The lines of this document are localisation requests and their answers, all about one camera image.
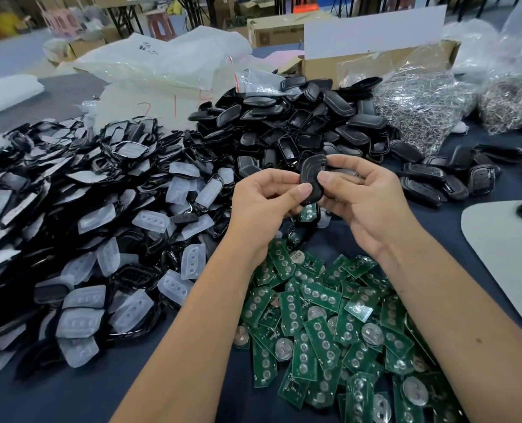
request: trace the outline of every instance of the red plastic stool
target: red plastic stool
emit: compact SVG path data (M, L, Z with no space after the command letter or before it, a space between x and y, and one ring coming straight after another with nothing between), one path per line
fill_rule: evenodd
M153 38L168 42L177 37L169 15L164 10L155 10L145 14L148 18L149 32Z

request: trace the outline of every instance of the table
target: table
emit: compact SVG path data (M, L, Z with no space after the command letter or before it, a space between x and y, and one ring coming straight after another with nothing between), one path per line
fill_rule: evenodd
M138 15L136 13L136 6L141 3L154 3L157 1L167 0L126 0L122 6L107 5L105 7L110 14L112 22L114 23L114 26L116 27L120 37L126 38L135 32L132 19L136 20L140 34L144 34L144 31L141 28L140 20L138 19ZM179 2L187 10L188 18L192 28L203 25L201 8L195 0L179 0ZM208 6L208 15L210 17L211 25L213 27L218 27L216 23L216 12L214 10L214 0L206 0L206 5ZM128 35L125 36L123 32L124 27L128 33Z
M80 114L73 104L99 95L105 83L88 74L77 74L40 80L46 92L25 103L0 113L0 132L26 121L53 117L64 120ZM472 125L466 136L451 136L441 149L448 156L459 143L486 142L522 147L522 133L489 136ZM389 160L391 169L400 163ZM489 196L471 199L472 205L486 201L522 199L522 168L503 166L496 190ZM420 223L451 253L472 277L489 293L502 309L522 328L522 320L480 262L460 228L462 204L445 204L439 211L411 203ZM327 229L318 230L304 246L329 264L339 254L352 257L362 253L342 220L332 220ZM131 383L151 356L153 350L174 319L170 313L149 337L130 346L113 348L96 361L74 370L61 368L39 373L25 383L13 381L18 357L0 372L0 422L4 423L107 423ZM208 346L204 356L208 358ZM250 351L233 349L216 422L219 423L339 423L332 409L316 413L305 406L297 411L277 396L284 371L266 389L254 389ZM200 398L195 398L200 406Z

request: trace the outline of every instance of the dark blue tablecloth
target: dark blue tablecloth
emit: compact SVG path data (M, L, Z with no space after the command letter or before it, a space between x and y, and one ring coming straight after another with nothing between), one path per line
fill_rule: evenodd
M85 83L83 92L79 91L80 85L75 86L77 95L74 98L77 100L70 100L70 105L66 104L67 101L63 101L63 98L67 98L67 96L60 93L58 99L62 106L79 104L84 99L89 99L91 95L98 95L102 91L102 82L95 83L93 78L84 79L83 76L78 76L74 80L88 80L90 85L87 86ZM56 83L58 82L48 80L44 84L50 89ZM27 109L29 111L35 109L41 116L40 118L50 117L44 113L44 110L50 109L51 104L52 100L49 96L41 96L36 99L34 106L30 104ZM24 109L26 108L21 104L1 113L0 123L5 122L10 127L18 126L24 122L21 121ZM74 108L70 108L61 115L52 112L51 117L63 120L74 115L78 115L78 112ZM440 154L449 156L452 149L459 143L473 145L480 142L522 147L522 132L489 136L481 127L472 125L468 135L449 137L443 144ZM385 165L392 169L400 166L395 161L387 161ZM471 199L465 205L516 199L522 199L522 168L507 166L504 167L496 190L492 194L483 198ZM522 327L522 320L518 313L461 233L461 212L465 205L448 203L437 211L415 204L411 204L411 207L420 223ZM327 229L318 230L304 248L314 255L324 258L327 264L333 261L339 253L346 256L362 253L346 224L338 219L332 220ZM0 373L0 423L108 422L124 394L167 331L173 317L174 315L170 314L167 321L144 341L131 346L113 348L100 359L90 362L78 370L61 368L53 372L41 373L27 382L16 382L13 380L13 373L19 359L15 357ZM204 345L204 355L205 359L208 359L208 345ZM297 411L285 400L279 398L277 391L283 373L284 371L281 370L279 378L270 387L254 389L250 352L232 350L216 421L220 423L305 423L307 421L339 423L335 409L316 412L306 406L301 411ZM164 377L168 380L169 374L164 374ZM188 392L188 395L192 397L193 393ZM197 406L200 406L200 398L193 400L196 401Z

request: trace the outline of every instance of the floor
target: floor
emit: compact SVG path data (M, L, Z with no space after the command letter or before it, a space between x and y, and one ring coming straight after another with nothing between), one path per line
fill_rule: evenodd
M495 0L489 0L482 18L494 24L500 29L508 17L514 0L500 0L497 8L493 7ZM416 7L425 6L426 0L416 0ZM471 12L467 17L474 17L476 12ZM455 16L448 16L446 21L455 20ZM185 32L184 18L181 16L172 17L173 27L178 35ZM34 31L30 34L17 36L0 42L0 77L12 74L33 74L38 77L49 77L55 74L67 74L70 69L56 71L53 66L45 60L43 54L43 44L51 39L51 34L47 29ZM297 45L288 45L290 49L298 48ZM254 55L265 57L272 50L270 48L255 49Z

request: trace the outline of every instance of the person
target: person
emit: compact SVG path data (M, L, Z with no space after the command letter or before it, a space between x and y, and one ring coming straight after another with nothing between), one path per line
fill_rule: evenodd
M358 177L320 172L320 205L381 265L468 419L522 422L522 330L420 226L395 174L345 155L328 156L328 165ZM283 217L298 213L312 190L299 180L267 169L236 184L226 235L111 423L215 420L251 274Z

